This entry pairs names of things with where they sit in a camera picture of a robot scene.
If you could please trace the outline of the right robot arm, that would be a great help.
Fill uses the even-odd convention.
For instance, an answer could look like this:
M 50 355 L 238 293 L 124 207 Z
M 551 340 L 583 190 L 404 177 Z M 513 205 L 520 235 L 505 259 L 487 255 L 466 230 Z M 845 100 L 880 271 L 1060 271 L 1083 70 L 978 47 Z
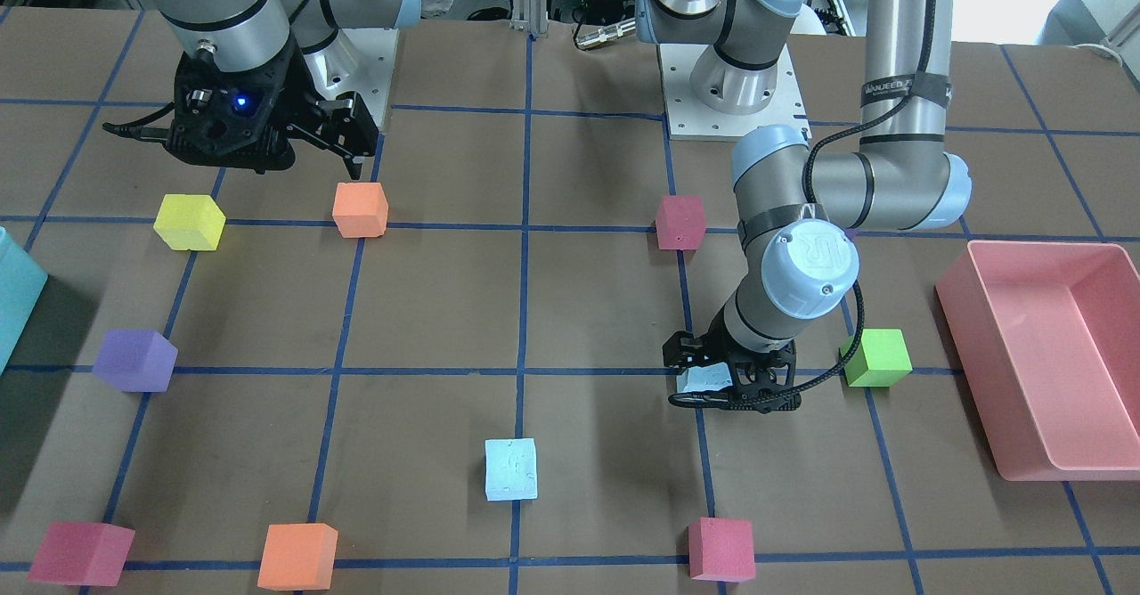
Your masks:
M 184 47 L 166 105 L 111 135 L 172 157 L 259 174 L 296 161 L 292 142 L 337 154 L 358 180 L 378 148 L 366 63 L 351 28 L 420 22 L 422 0 L 154 0 Z

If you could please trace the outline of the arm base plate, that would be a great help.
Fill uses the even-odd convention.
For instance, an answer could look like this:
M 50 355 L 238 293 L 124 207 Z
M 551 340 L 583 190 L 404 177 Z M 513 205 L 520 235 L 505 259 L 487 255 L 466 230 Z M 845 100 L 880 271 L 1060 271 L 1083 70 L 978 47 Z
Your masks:
M 317 52 L 306 52 L 314 87 L 331 100 L 342 93 L 363 97 L 381 133 L 386 132 L 388 103 L 394 81 L 398 28 L 342 28 Z
M 673 140 L 734 142 L 759 127 L 791 127 L 811 140 L 809 116 L 793 71 L 791 54 L 783 47 L 777 64 L 758 79 L 744 78 L 720 88 L 728 74 L 693 79 L 707 44 L 659 44 L 661 87 Z

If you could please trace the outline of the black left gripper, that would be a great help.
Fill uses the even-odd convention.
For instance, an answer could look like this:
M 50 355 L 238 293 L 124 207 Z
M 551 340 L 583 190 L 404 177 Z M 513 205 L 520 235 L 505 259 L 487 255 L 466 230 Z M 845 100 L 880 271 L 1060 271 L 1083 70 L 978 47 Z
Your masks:
M 728 332 L 710 329 L 702 337 L 677 331 L 661 347 L 663 367 L 687 370 L 727 362 L 732 388 L 716 392 L 673 393 L 668 401 L 689 409 L 791 411 L 801 407 L 801 393 L 793 391 L 795 343 L 757 353 L 741 347 Z

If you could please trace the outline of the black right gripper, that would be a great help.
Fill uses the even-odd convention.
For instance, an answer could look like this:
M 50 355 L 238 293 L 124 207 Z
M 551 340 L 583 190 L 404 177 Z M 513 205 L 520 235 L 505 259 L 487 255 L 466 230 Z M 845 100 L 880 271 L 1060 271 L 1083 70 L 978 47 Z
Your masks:
M 337 154 L 359 181 L 378 142 L 363 97 L 318 93 L 292 38 L 264 66 L 241 72 L 222 72 L 204 51 L 184 54 L 174 88 L 166 152 L 192 165 L 286 170 L 296 161 L 290 141 L 301 140 Z

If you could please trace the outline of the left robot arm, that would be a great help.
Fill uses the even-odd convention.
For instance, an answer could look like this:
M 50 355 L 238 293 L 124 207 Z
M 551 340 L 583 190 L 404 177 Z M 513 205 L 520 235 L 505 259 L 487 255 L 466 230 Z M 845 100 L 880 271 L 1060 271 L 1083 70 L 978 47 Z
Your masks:
M 805 0 L 636 0 L 638 38 L 705 44 L 692 85 L 716 111 L 746 115 L 777 83 L 777 59 Z M 677 392 L 675 407 L 793 410 L 842 370 L 793 383 L 795 339 L 852 294 L 860 254 L 848 230 L 907 233 L 956 222 L 972 197 L 964 161 L 945 150 L 953 0 L 868 0 L 860 124 L 811 142 L 787 124 L 757 127 L 732 154 L 746 277 L 702 336 L 676 332 L 663 365 L 728 365 L 728 388 Z

